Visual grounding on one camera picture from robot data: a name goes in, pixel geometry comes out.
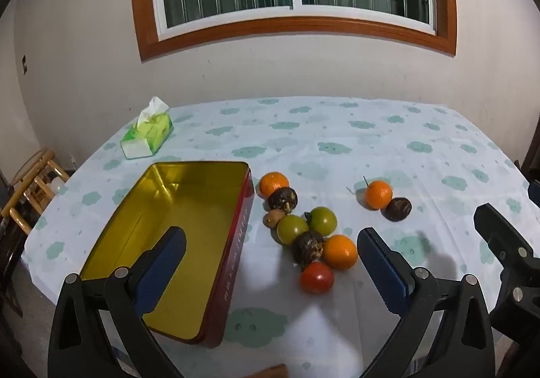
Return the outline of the dark passion fruit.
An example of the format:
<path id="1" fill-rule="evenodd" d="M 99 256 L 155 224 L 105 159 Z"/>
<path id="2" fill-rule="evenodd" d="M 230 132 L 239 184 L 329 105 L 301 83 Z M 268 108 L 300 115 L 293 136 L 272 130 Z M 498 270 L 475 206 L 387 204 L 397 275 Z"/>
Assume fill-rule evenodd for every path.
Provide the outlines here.
<path id="1" fill-rule="evenodd" d="M 297 207 L 297 193 L 291 187 L 284 187 L 276 190 L 266 202 L 271 210 L 280 209 L 285 213 L 291 213 Z"/>
<path id="2" fill-rule="evenodd" d="M 392 222 L 405 220 L 412 211 L 412 203 L 405 197 L 392 198 L 386 208 L 383 209 L 383 215 Z"/>
<path id="3" fill-rule="evenodd" d="M 309 264 L 321 260 L 325 240 L 316 231 L 307 231 L 299 235 L 291 245 L 294 261 L 304 270 Z"/>

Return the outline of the large orange mandarin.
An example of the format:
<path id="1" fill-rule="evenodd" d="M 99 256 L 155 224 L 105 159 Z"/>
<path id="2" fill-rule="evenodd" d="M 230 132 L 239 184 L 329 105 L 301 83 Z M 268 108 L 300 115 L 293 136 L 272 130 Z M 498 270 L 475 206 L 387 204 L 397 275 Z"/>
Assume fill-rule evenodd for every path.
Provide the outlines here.
<path id="1" fill-rule="evenodd" d="M 333 235 L 325 241 L 322 259 L 333 269 L 350 269 L 358 259 L 357 247 L 348 236 Z"/>

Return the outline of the red tomato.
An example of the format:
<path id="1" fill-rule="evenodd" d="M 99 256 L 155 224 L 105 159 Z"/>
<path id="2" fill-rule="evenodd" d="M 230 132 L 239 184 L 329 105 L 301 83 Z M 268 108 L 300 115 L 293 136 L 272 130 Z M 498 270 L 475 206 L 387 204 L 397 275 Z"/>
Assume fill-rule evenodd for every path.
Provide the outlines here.
<path id="1" fill-rule="evenodd" d="M 316 261 L 308 264 L 302 271 L 299 284 L 310 294 L 325 294 L 334 285 L 334 274 L 324 263 Z"/>

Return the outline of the small orange with stem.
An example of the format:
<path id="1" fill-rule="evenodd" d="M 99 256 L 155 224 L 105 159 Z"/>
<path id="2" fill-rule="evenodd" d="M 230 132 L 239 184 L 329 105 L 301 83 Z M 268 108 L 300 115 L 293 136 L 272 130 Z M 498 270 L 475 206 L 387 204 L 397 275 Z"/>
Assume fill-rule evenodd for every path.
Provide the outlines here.
<path id="1" fill-rule="evenodd" d="M 364 178 L 366 188 L 364 191 L 364 203 L 373 210 L 382 210 L 392 201 L 394 192 L 389 182 L 385 180 L 368 181 Z"/>

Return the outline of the green tomato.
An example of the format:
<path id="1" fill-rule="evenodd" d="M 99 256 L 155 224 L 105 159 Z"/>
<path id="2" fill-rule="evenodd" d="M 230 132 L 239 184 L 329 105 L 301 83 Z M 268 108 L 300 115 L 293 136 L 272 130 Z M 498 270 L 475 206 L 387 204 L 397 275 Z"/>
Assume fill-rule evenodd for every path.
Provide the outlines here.
<path id="1" fill-rule="evenodd" d="M 307 231 L 306 220 L 294 214 L 284 216 L 276 227 L 277 237 L 283 245 L 291 245 L 298 236 Z"/>
<path id="2" fill-rule="evenodd" d="M 309 229 L 319 235 L 328 236 L 337 229 L 338 219 L 335 213 L 325 206 L 315 207 L 310 212 L 304 213 L 304 216 Z"/>

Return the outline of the small brown kiwi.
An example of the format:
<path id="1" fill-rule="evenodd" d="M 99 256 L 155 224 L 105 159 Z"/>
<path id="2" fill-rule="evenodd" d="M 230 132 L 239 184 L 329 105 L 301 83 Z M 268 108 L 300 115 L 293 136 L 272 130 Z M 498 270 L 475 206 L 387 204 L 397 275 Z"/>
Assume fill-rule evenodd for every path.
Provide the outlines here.
<path id="1" fill-rule="evenodd" d="M 286 213 L 280 209 L 273 209 L 267 212 L 263 218 L 263 224 L 270 228 L 275 229 L 282 218 L 286 216 Z"/>

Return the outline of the bamboo stool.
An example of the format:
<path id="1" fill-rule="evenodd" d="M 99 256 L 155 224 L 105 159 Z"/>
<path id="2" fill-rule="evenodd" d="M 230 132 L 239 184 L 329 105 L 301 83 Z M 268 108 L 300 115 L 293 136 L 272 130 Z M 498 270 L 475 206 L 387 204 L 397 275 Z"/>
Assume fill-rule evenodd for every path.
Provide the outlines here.
<path id="1" fill-rule="evenodd" d="M 28 235 L 69 179 L 54 151 L 37 151 L 16 172 L 9 186 L 12 191 L 1 209 L 1 230 L 14 223 Z"/>

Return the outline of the gold rectangular metal tin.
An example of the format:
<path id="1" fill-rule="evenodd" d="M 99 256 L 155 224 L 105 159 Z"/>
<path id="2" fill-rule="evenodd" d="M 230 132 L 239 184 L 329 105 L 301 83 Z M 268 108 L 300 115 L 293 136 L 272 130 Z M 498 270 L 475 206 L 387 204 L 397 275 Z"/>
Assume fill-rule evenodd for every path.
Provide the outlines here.
<path id="1" fill-rule="evenodd" d="M 244 162 L 149 166 L 118 205 L 88 256 L 81 278 L 120 267 L 133 276 L 135 313 L 178 342 L 217 347 L 223 338 L 254 186 Z"/>

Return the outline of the green tissue pack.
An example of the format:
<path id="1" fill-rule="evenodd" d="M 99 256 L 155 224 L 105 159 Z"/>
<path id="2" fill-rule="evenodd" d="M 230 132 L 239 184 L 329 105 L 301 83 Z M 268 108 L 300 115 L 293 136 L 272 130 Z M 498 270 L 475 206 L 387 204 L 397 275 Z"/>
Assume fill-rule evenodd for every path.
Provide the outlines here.
<path id="1" fill-rule="evenodd" d="M 127 160 L 154 156 L 173 132 L 169 106 L 153 97 L 123 136 L 120 146 Z"/>

